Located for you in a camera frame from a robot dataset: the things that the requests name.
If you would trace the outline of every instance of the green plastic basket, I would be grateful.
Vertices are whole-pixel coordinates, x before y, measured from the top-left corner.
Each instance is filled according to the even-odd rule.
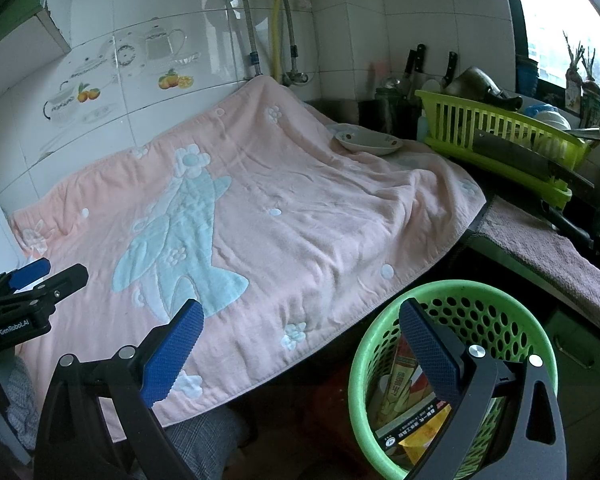
[[[449,326],[467,345],[480,344],[499,359],[521,361],[538,354],[558,392],[554,351],[536,318],[509,294],[489,285],[465,280],[427,283],[405,292],[374,320],[366,331],[351,366],[349,416],[358,444],[371,465],[384,478],[403,480],[408,471],[396,465],[376,443],[366,416],[369,395],[378,379],[390,373],[400,337],[398,312],[407,298],[416,298],[437,322]],[[497,427],[502,404],[494,403],[456,478],[474,472]]]
[[[541,180],[475,153],[474,130],[496,133],[528,148],[533,145],[536,152],[569,170],[576,170],[589,153],[586,142],[530,117],[476,101],[422,90],[416,95],[422,99],[429,121],[429,137],[425,142],[434,150],[500,174],[531,189],[550,205],[564,209],[571,199],[571,190],[565,181],[554,177]]]

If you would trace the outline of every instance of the blue gripper pad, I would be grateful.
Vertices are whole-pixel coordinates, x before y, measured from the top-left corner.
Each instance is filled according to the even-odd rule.
[[[168,325],[157,326],[138,347],[144,360],[140,396],[150,408],[171,390],[204,325],[205,314],[196,300],[188,300]]]
[[[21,269],[14,270],[9,278],[11,290],[20,290],[39,280],[51,272],[51,263],[46,258],[40,258]]]
[[[462,397],[464,374],[462,342],[449,327],[436,325],[415,298],[409,298],[400,306],[398,320],[402,336],[436,396],[451,407],[457,406]]]

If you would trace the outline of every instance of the yellow-green dish rack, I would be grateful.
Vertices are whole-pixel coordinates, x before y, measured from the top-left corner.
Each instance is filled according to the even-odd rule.
[[[418,90],[429,121],[425,142],[437,152],[465,160],[525,186],[550,205],[563,209],[571,199],[567,183],[555,177],[541,180],[507,164],[475,153],[474,131],[484,130],[531,148],[565,168],[576,170],[589,153],[583,140],[530,117],[469,99]]]

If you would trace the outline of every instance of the cleaver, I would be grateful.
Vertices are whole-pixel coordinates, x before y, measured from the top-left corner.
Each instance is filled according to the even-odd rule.
[[[473,150],[479,155],[488,156],[541,180],[552,176],[559,178],[579,196],[585,196],[595,188],[589,180],[554,160],[484,130],[474,131]]]

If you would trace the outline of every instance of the white bowl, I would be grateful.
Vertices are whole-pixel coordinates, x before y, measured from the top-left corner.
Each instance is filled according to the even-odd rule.
[[[389,155],[402,147],[402,139],[374,132],[356,124],[330,124],[327,129],[350,152],[367,152],[372,155]]]

